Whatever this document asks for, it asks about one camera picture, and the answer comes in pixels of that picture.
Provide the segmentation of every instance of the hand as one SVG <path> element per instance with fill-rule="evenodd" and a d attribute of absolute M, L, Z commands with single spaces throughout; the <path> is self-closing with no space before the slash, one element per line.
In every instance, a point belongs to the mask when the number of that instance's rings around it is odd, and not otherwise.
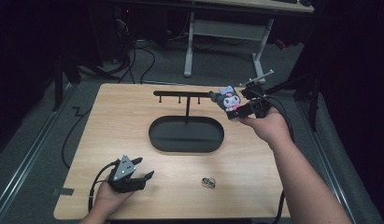
<path fill-rule="evenodd" d="M 269 145 L 291 140 L 285 119 L 274 107 L 270 108 L 264 119 L 242 118 L 239 121 L 251 127 Z"/>
<path fill-rule="evenodd" d="M 80 223 L 104 223 L 134 192 L 118 193 L 105 181 L 99 186 L 92 210 Z"/>

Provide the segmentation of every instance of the person's right arm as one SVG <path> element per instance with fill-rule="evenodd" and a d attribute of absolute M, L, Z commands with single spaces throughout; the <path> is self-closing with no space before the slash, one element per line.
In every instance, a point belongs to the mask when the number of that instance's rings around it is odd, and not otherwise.
<path fill-rule="evenodd" d="M 273 150 L 278 173 L 294 223 L 351 223 L 348 215 L 293 143 L 285 119 L 271 108 L 264 119 L 240 119 Z"/>

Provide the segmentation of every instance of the small metallic object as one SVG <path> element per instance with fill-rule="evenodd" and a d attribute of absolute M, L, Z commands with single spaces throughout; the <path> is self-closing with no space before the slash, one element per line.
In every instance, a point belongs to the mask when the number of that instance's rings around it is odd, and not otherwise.
<path fill-rule="evenodd" d="M 210 178 L 204 177 L 203 180 L 202 180 L 202 184 L 203 184 L 204 187 L 207 187 L 207 188 L 210 188 L 210 189 L 214 189 L 216 181 L 212 177 L 210 177 Z"/>

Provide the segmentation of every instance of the gray floor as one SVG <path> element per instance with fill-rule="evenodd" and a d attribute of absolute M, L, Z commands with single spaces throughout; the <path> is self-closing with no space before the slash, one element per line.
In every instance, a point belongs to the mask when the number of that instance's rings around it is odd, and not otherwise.
<path fill-rule="evenodd" d="M 196 46 L 201 49 L 194 52 L 193 74 L 185 78 L 183 67 L 186 47 L 182 42 L 174 43 L 179 46 L 168 45 L 166 49 L 154 43 L 149 45 L 149 42 L 140 42 L 138 46 L 148 46 L 146 49 L 150 50 L 155 58 L 154 65 L 144 76 L 143 81 L 145 84 L 165 82 L 224 87 L 236 86 L 250 77 L 254 78 L 255 73 L 249 51 L 255 43 L 237 42 L 236 46 L 233 43 L 232 45 L 227 42 L 216 44 L 208 50 L 202 49 L 211 47 L 209 44 Z M 267 72 L 273 69 L 275 74 L 266 79 L 265 88 L 276 86 L 287 79 L 302 49 L 301 45 L 284 50 L 274 45 L 266 46 L 262 57 L 263 70 Z M 139 82 L 141 75 L 152 62 L 153 57 L 150 53 L 144 50 L 136 51 L 135 65 L 132 70 L 136 82 Z M 108 63 L 105 69 L 110 70 L 113 66 L 115 65 Z M 79 107 L 79 113 L 87 111 L 93 105 L 100 85 L 106 82 L 116 81 L 83 76 L 78 86 L 67 89 L 67 102 L 58 113 L 51 111 L 54 106 L 54 88 L 51 84 L 46 90 L 44 99 L 25 116 L 22 126 L 0 156 L 0 223 L 77 223 L 76 220 L 56 220 L 53 216 L 58 200 L 56 189 L 62 187 L 67 175 L 67 169 L 61 159 L 61 151 L 66 136 L 79 119 L 75 116 L 76 109 L 73 107 Z M 132 83 L 129 74 L 123 83 Z M 275 97 L 284 104 L 291 118 L 296 133 L 296 144 L 322 178 L 333 188 L 339 200 L 349 210 L 354 222 L 383 223 L 337 137 L 322 97 L 317 115 L 318 131 L 316 133 L 311 132 L 306 124 L 306 103 L 294 102 L 292 91 L 278 92 Z M 87 117 L 76 126 L 65 145 L 64 154 L 68 163 L 71 163 L 78 147 Z M 49 123 L 51 129 L 48 128 L 50 131 L 47 135 L 39 134 L 48 120 L 52 120 L 52 123 Z M 32 152 L 33 158 L 36 159 L 25 163 L 24 159 L 31 157 Z M 10 185 L 19 188 L 9 190 L 7 186 L 9 183 L 14 183 L 12 179 L 14 175 L 25 176 L 25 178 L 20 178 L 18 185 Z M 10 195 L 8 198 L 1 198 L 4 192 L 10 191 L 13 193 L 5 194 L 5 196 Z M 254 223 L 271 220 L 273 219 L 258 217 L 252 219 Z M 280 223 L 291 223 L 291 221 L 283 218 Z"/>

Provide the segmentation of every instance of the dark background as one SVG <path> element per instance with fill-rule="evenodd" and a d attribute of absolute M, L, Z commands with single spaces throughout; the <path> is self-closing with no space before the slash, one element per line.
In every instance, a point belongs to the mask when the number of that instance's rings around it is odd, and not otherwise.
<path fill-rule="evenodd" d="M 290 80 L 310 74 L 320 82 L 338 135 L 384 218 L 384 0 L 313 5 L 315 14 L 342 20 L 317 26 L 279 21 L 269 42 L 306 44 Z M 110 10 L 100 7 L 105 17 L 96 17 L 96 7 L 83 4 L 0 1 L 0 152 L 43 96 L 60 52 L 95 65 L 120 57 L 118 48 L 107 44 L 119 44 L 107 34 L 116 29 Z M 177 18 L 184 12 L 153 11 L 136 10 L 134 25 L 164 45 L 171 36 L 167 30 L 181 29 L 184 21 Z"/>

